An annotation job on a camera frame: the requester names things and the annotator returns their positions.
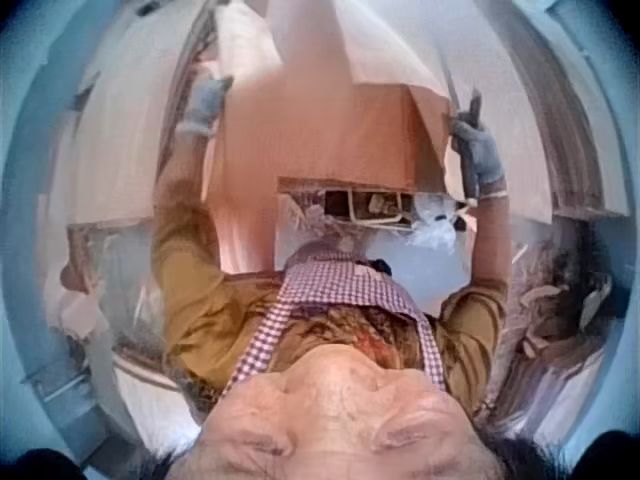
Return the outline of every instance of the gray glove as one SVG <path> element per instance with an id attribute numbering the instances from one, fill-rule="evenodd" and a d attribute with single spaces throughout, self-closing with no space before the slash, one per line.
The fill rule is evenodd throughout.
<path id="1" fill-rule="evenodd" d="M 214 80 L 209 73 L 198 75 L 193 82 L 184 117 L 176 132 L 211 136 L 211 124 L 220 116 L 224 96 L 233 84 L 232 77 Z"/>
<path id="2" fill-rule="evenodd" d="M 484 125 L 473 128 L 469 122 L 469 113 L 461 112 L 453 120 L 453 149 L 459 153 L 459 145 L 465 142 L 471 152 L 471 161 L 476 167 L 480 185 L 495 182 L 504 176 L 504 169 L 498 156 L 496 141 Z"/>

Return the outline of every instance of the hand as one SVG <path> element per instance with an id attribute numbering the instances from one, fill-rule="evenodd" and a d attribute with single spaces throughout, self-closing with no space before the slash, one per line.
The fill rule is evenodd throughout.
<path id="1" fill-rule="evenodd" d="M 504 169 L 498 156 L 496 141 L 484 125 L 473 128 L 469 124 L 469 113 L 461 112 L 453 120 L 453 149 L 459 153 L 459 145 L 465 142 L 471 152 L 471 161 L 476 167 L 478 182 L 486 185 L 504 177 Z"/>
<path id="2" fill-rule="evenodd" d="M 220 116 L 225 94 L 232 84 L 232 77 L 214 80 L 208 72 L 200 73 L 193 82 L 184 117 L 176 131 L 211 136 L 211 124 Z"/>

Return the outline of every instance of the sleeve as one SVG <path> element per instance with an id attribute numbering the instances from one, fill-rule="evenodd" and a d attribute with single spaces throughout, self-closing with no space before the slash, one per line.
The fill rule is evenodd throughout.
<path id="1" fill-rule="evenodd" d="M 435 325 L 449 393 L 470 416 L 484 398 L 506 296 L 504 282 L 474 281 L 444 302 Z"/>
<path id="2" fill-rule="evenodd" d="M 216 366 L 240 334 L 243 309 L 212 253 L 213 224 L 205 211 L 183 205 L 156 209 L 154 222 L 151 264 L 164 299 L 166 359 L 224 383 L 216 382 Z"/>

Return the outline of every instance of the glove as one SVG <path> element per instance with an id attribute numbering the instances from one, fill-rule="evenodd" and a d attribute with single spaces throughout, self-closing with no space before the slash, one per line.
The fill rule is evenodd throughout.
<path id="1" fill-rule="evenodd" d="M 476 167 L 478 183 L 486 185 L 501 179 L 504 168 L 498 156 L 496 141 L 484 125 L 473 128 L 469 124 L 469 113 L 461 112 L 453 120 L 453 149 L 459 153 L 459 145 L 465 142 L 471 152 L 471 161 Z"/>
<path id="2" fill-rule="evenodd" d="M 232 84 L 232 77 L 214 80 L 208 72 L 199 74 L 193 82 L 184 117 L 178 122 L 176 132 L 210 137 L 211 124 L 220 116 L 224 96 Z"/>

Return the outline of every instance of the checkered apron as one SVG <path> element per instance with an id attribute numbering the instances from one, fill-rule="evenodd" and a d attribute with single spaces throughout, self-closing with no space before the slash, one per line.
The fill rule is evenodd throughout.
<path id="1" fill-rule="evenodd" d="M 240 358 L 221 398 L 236 383 L 267 370 L 291 312 L 296 306 L 309 304 L 379 307 L 413 318 L 425 373 L 434 385 L 445 390 L 442 359 L 427 318 L 409 294 L 388 275 L 356 262 L 364 263 L 360 258 L 342 252 L 317 253 L 287 270 L 276 303 Z"/>

